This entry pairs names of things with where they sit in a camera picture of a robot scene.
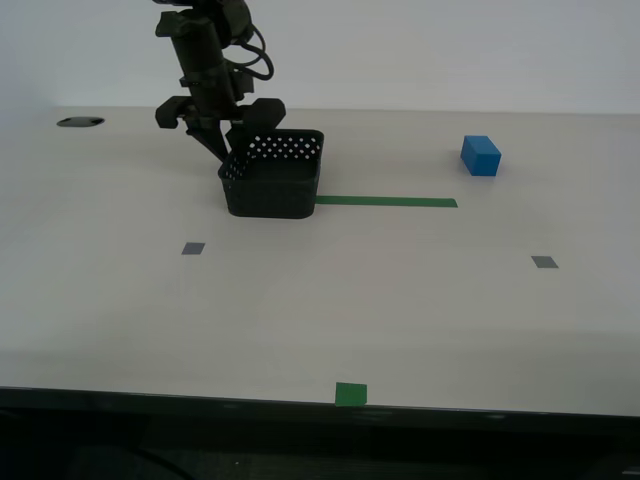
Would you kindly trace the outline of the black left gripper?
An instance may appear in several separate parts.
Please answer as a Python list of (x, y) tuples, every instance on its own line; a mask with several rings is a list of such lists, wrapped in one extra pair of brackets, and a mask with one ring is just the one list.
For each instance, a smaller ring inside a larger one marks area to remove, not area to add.
[(239, 146), (275, 130), (286, 116), (284, 102), (276, 98), (259, 98), (251, 105), (240, 106), (245, 94), (234, 88), (191, 87), (189, 93), (191, 97), (166, 100), (156, 109), (155, 120), (161, 129), (177, 129), (182, 121), (186, 134), (222, 162), (229, 151), (221, 120), (231, 121), (226, 138), (230, 146)]

